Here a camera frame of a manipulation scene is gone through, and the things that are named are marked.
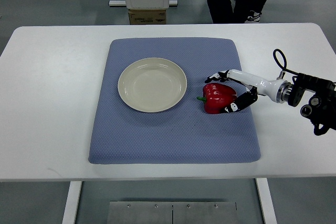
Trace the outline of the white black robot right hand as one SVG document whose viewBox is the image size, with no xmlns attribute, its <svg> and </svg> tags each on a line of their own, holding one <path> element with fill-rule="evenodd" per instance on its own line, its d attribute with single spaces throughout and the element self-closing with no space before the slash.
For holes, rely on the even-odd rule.
<svg viewBox="0 0 336 224">
<path fill-rule="evenodd" d="M 228 80 L 244 85 L 249 91 L 240 95 L 231 104 L 221 108 L 219 110 L 220 113 L 240 112 L 256 102 L 259 95 L 268 96 L 276 103 L 283 103 L 285 88 L 289 87 L 289 82 L 286 80 L 277 79 L 269 81 L 236 69 L 219 71 L 209 76 L 205 80 L 205 83 L 212 81 L 225 82 Z"/>
</svg>

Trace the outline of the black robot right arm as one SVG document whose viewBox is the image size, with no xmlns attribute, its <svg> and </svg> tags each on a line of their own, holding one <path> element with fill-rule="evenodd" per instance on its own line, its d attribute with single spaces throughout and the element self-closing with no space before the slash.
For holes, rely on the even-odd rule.
<svg viewBox="0 0 336 224">
<path fill-rule="evenodd" d="M 316 136 L 326 134 L 329 129 L 335 130 L 335 82 L 289 70 L 286 56 L 280 49 L 273 51 L 273 58 L 281 69 L 279 80 L 287 72 L 293 74 L 292 83 L 285 81 L 278 88 L 276 101 L 296 107 L 309 91 L 313 96 L 300 109 L 301 116 L 310 120 Z"/>
</svg>

